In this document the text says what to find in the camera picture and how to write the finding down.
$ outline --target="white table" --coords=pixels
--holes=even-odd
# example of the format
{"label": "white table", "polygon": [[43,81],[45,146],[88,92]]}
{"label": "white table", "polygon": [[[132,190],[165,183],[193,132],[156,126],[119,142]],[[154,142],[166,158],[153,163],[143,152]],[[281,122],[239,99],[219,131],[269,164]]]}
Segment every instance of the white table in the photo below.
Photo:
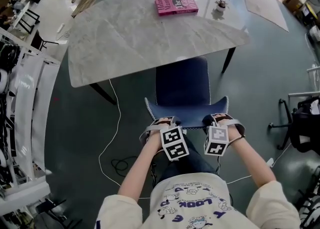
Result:
{"label": "white table", "polygon": [[13,29],[15,29],[15,28],[17,27],[17,25],[19,24],[20,26],[22,26],[22,28],[23,28],[24,30],[26,30],[26,32],[27,32],[28,34],[31,34],[31,32],[32,32],[32,30],[34,29],[35,25],[29,25],[29,24],[23,19],[23,17],[24,17],[25,15],[28,15],[30,18],[34,19],[34,20],[35,20],[35,24],[40,23],[40,21],[39,21],[39,17],[40,17],[40,16],[39,16],[38,14],[34,13],[32,10],[30,10],[29,7],[30,7],[30,2],[28,2],[28,3],[24,6],[23,10],[20,11],[20,13],[19,13],[19,15],[17,16],[16,20],[15,20],[14,23],[12,24]]}
{"label": "white table", "polygon": [[195,0],[197,14],[158,16],[155,0],[104,0],[80,13],[69,38],[73,87],[230,49],[249,42],[247,28],[229,0]]}

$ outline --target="person's left hand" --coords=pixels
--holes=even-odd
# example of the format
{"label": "person's left hand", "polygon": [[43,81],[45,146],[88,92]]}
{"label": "person's left hand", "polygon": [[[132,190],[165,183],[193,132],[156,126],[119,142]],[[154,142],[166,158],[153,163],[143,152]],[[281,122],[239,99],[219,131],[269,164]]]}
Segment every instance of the person's left hand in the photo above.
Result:
{"label": "person's left hand", "polygon": [[[170,119],[167,117],[159,119],[159,122],[163,122],[163,121],[170,121]],[[152,145],[157,145],[159,150],[162,147],[160,130],[151,130],[147,143],[152,143]]]}

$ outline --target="person's right hand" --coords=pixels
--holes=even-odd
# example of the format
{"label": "person's right hand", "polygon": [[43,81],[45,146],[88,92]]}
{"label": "person's right hand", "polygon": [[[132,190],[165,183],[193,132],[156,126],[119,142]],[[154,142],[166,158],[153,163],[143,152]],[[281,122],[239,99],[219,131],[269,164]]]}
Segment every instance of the person's right hand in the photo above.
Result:
{"label": "person's right hand", "polygon": [[[220,114],[216,114],[214,116],[214,118],[218,118],[218,117],[221,117],[221,116],[226,116],[226,115],[224,113],[220,113]],[[222,120],[218,121],[218,124],[219,124],[219,122],[226,122],[228,120],[229,119],[222,119]],[[240,133],[237,130],[235,125],[229,125],[228,126],[228,135],[229,135],[229,141],[232,141],[234,139],[237,139],[237,138],[241,137],[241,135],[240,135]]]}

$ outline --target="forearm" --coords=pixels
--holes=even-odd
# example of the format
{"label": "forearm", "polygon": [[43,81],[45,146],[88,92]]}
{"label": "forearm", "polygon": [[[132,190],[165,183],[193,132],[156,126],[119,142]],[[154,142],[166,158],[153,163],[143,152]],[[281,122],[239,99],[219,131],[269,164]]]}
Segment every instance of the forearm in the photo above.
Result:
{"label": "forearm", "polygon": [[251,174],[253,181],[259,188],[276,180],[274,173],[265,160],[244,138],[235,141],[231,146],[239,154]]}
{"label": "forearm", "polygon": [[151,161],[158,151],[158,145],[155,141],[158,140],[150,137],[148,142],[144,145],[139,157],[136,159],[132,168],[122,182],[118,195],[130,197],[138,202]]}

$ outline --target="gray floor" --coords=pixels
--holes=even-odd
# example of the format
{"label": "gray floor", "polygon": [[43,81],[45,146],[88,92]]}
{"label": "gray floor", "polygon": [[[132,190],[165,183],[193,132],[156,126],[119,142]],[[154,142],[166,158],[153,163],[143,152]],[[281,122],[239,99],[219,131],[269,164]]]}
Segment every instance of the gray floor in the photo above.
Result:
{"label": "gray floor", "polygon": [[[314,57],[305,41],[305,29],[281,4],[289,32],[246,10],[244,0],[231,0],[245,20],[251,43],[237,47],[224,75],[221,69],[227,51],[208,54],[211,98],[219,100],[229,96],[229,114],[241,120],[246,127],[246,138],[267,161],[281,151],[285,129],[268,132],[267,125],[285,122],[284,109],[279,98],[288,93],[311,91],[306,69]],[[141,150],[139,135],[152,122],[144,104],[144,97],[154,100],[155,70],[147,70],[112,80],[119,98],[121,122],[113,143],[101,157],[104,172],[121,183],[123,177],[115,173],[112,159],[138,155]],[[108,81],[100,85],[114,97]],[[291,108],[298,99],[290,101]],[[67,199],[66,215],[83,219],[79,228],[93,228],[104,197],[117,193],[118,185],[100,171],[98,156],[113,137],[119,112],[89,86],[73,88],[68,72],[68,56],[60,67],[52,93],[47,119],[45,162],[52,174],[47,176],[51,192],[56,199]],[[188,133],[196,148],[202,152],[205,135],[201,130]],[[204,157],[212,166],[215,158]],[[157,172],[165,165],[161,157]],[[314,152],[299,153],[292,147],[273,168],[282,183],[287,198],[295,202],[298,189],[304,189],[312,171],[320,165]],[[231,148],[221,159],[220,176],[227,182],[245,177],[248,172]],[[257,190],[251,178],[229,185],[234,207],[245,212]],[[152,179],[147,179],[143,197],[149,197]],[[149,201],[141,200],[144,218],[149,213]]]}

